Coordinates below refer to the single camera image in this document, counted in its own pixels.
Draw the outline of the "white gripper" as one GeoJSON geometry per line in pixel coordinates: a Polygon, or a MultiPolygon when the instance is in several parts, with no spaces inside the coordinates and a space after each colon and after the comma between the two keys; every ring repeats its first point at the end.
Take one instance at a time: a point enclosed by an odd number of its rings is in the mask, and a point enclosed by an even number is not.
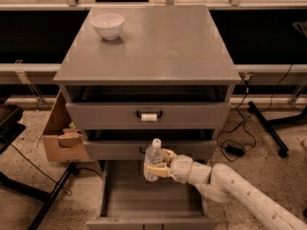
{"type": "Polygon", "coordinates": [[[170,149],[163,149],[163,163],[160,164],[144,164],[145,177],[172,177],[175,182],[185,184],[188,181],[189,173],[192,168],[193,159],[186,155],[178,155],[170,149]]]}

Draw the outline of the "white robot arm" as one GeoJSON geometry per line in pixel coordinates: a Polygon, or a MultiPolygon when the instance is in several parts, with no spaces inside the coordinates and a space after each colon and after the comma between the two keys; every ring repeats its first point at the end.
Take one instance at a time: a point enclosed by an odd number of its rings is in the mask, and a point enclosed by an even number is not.
{"type": "Polygon", "coordinates": [[[153,177],[171,177],[178,183],[190,184],[202,196],[219,203],[233,196],[268,230],[307,230],[306,223],[225,164],[210,167],[172,150],[147,148],[144,175],[149,181],[153,177]]]}

